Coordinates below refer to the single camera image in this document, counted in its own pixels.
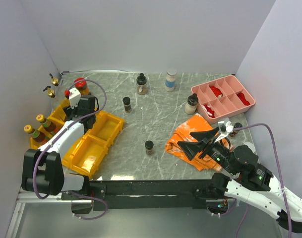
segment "red object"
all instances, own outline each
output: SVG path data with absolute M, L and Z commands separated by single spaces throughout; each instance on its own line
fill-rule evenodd
M 221 92 L 221 90 L 219 88 L 216 88 L 215 86 L 209 86 L 209 87 L 210 87 L 211 91 L 215 94 L 215 96 L 217 98 L 220 98 L 220 97 L 223 96 L 223 94 L 222 94 L 222 92 Z
M 68 89 L 65 90 L 65 96 L 68 97 L 70 95 L 70 91 Z
M 245 96 L 244 96 L 243 93 L 238 93 L 237 96 L 243 102 L 243 104 L 245 106 L 249 106 L 250 105 L 250 102 L 245 99 Z
M 75 81 L 74 81 L 74 83 L 75 82 L 78 82 L 78 81 L 80 81 L 80 80 L 84 80 L 85 78 L 77 78 Z M 86 86 L 86 81 L 81 81 L 81 82 L 79 82 L 79 83 L 76 83 L 75 84 L 75 86 L 76 86 L 76 88 L 83 88 L 84 86 Z
M 210 106 L 204 105 L 204 109 L 211 118 L 215 118 L 215 111 L 213 111 Z

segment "marble countertop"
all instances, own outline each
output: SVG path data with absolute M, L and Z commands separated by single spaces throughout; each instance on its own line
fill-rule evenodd
M 158 180 L 158 179 L 210 179 L 213 170 L 198 171 L 194 166 L 165 152 L 165 143 L 174 130 L 191 116 L 184 112 L 191 87 L 211 81 L 227 74 L 179 73 L 175 89 L 164 89 L 165 73 L 146 73 L 148 92 L 139 95 L 136 92 L 138 73 L 131 72 L 77 72 L 63 73 L 57 89 L 56 100 L 62 97 L 65 88 L 76 78 L 84 77 L 99 82 L 107 92 L 107 104 L 104 111 L 126 120 L 123 130 L 109 148 L 94 180 Z M 100 88 L 88 83 L 90 91 L 103 104 Z M 124 111 L 123 97 L 131 98 L 132 112 Z M 247 125 L 244 114 L 230 118 L 232 122 Z M 144 143 L 154 142 L 153 156 L 146 156 Z M 230 138 L 234 146 L 252 142 L 249 130 L 240 131 Z

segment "yellow tray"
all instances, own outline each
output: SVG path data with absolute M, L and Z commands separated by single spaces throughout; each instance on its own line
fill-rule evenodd
M 66 116 L 62 108 L 66 106 L 64 102 L 59 105 L 48 117 L 58 127 L 62 127 Z M 125 120 L 118 118 L 110 113 L 101 111 L 96 114 L 96 122 L 93 128 L 88 130 L 85 135 L 78 139 L 62 158 L 62 165 L 89 176 L 91 179 L 98 170 L 104 156 L 108 153 L 109 147 L 113 144 L 116 136 L 122 130 Z M 47 136 L 51 136 L 43 126 L 38 128 Z M 40 146 L 32 138 L 30 139 L 32 149 L 38 149 Z

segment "pink tray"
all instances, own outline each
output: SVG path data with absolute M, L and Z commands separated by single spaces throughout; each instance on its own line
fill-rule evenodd
M 217 98 L 209 86 L 219 88 L 223 96 Z M 198 96 L 198 112 L 209 124 L 213 124 L 221 118 L 229 118 L 244 113 L 255 104 L 254 98 L 233 75 L 196 85 L 191 88 L 191 91 Z M 243 93 L 245 99 L 250 102 L 249 106 L 245 106 L 237 96 L 240 92 Z M 209 105 L 211 109 L 215 111 L 215 118 L 209 117 L 204 110 L 204 105 Z

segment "orange towel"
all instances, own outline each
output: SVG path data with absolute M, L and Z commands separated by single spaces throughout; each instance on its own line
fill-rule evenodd
M 192 131 L 208 131 L 212 129 L 213 128 L 201 115 L 195 114 L 190 119 L 188 119 L 176 128 L 173 133 L 173 136 L 166 142 L 165 151 L 181 158 L 182 160 L 191 165 L 194 165 L 199 171 L 214 169 L 215 171 L 220 172 L 222 167 L 208 155 L 200 159 L 198 157 L 200 153 L 198 153 L 195 158 L 190 161 L 185 155 L 185 153 L 182 151 L 182 149 L 177 145 L 178 141 L 197 142 L 197 140 L 189 134 Z M 222 142 L 227 148 L 229 147 L 229 144 L 225 139 L 223 139 Z

